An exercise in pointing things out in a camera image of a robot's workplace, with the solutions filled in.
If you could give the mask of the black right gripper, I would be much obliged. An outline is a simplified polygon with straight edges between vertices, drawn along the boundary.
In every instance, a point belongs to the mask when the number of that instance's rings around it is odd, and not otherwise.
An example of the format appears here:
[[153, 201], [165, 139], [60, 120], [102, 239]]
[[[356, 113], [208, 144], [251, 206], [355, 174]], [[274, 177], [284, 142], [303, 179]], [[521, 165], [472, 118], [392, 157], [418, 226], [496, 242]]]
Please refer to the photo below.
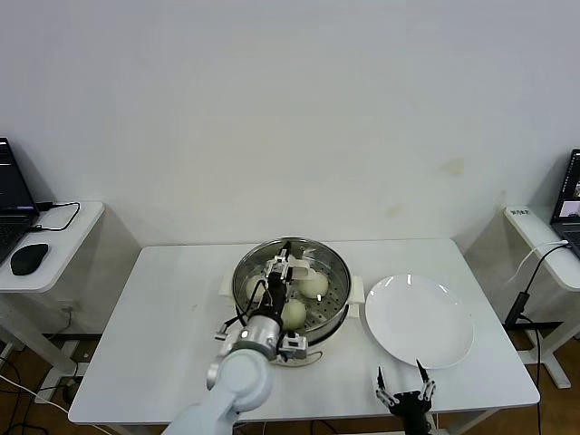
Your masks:
[[429, 377], [419, 360], [416, 360], [416, 364], [423, 382], [420, 391], [400, 392], [392, 397], [386, 389], [382, 368], [378, 367], [375, 394], [384, 405], [388, 405], [390, 413], [402, 421], [405, 434], [430, 435], [431, 425], [427, 414], [431, 409], [431, 398], [436, 383]]

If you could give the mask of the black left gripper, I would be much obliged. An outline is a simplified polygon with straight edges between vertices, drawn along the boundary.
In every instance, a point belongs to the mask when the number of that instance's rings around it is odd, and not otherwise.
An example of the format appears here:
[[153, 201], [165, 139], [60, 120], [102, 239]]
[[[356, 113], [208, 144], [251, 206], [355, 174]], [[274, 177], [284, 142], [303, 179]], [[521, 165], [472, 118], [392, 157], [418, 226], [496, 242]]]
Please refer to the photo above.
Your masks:
[[291, 254], [291, 243], [285, 242], [279, 251], [279, 260], [274, 257], [266, 263], [266, 279], [268, 280], [267, 301], [265, 305], [266, 313], [269, 316], [280, 317], [286, 302], [286, 283], [288, 269], [290, 268], [289, 256]]

